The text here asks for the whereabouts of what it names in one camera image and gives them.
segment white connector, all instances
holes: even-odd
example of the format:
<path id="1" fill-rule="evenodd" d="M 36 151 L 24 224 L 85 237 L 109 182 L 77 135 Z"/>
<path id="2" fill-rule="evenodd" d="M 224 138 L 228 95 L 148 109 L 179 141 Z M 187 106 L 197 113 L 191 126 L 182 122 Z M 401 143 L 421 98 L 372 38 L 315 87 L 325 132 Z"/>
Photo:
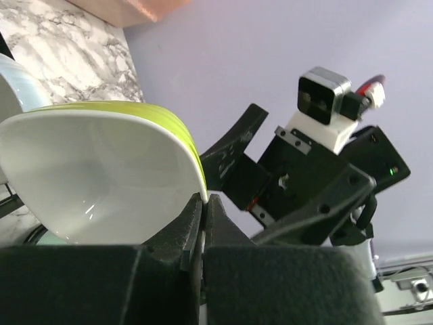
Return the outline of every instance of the white connector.
<path id="1" fill-rule="evenodd" d="M 371 108 L 373 109 L 379 108 L 385 102 L 385 89 L 381 83 L 372 83 L 364 94 L 371 100 Z"/>

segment marble surface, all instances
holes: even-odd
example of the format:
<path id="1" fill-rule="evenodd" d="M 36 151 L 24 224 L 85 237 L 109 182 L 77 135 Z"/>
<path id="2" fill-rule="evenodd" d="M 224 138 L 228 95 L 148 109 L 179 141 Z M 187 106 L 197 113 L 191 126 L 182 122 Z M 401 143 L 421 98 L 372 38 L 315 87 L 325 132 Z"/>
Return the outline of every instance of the marble surface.
<path id="1" fill-rule="evenodd" d="M 0 31 L 54 104 L 144 101 L 122 29 L 65 0 L 1 0 Z M 1 186 L 0 198 L 7 195 Z M 37 224 L 26 207 L 0 219 L 0 245 L 20 242 Z"/>

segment white bowl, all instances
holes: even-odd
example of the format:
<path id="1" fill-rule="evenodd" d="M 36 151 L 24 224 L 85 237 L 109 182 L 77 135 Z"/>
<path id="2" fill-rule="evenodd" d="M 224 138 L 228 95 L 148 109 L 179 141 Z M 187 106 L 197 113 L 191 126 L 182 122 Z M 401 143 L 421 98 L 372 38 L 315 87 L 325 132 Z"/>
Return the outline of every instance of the white bowl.
<path id="1" fill-rule="evenodd" d="M 0 54 L 0 122 L 22 112 L 51 105 L 42 84 L 11 58 Z M 0 170 L 0 184 L 7 183 Z"/>
<path id="2" fill-rule="evenodd" d="M 57 237 L 141 244 L 177 217 L 192 194 L 207 202 L 195 146 L 170 114 L 124 102 L 19 114 L 0 124 L 0 166 Z"/>

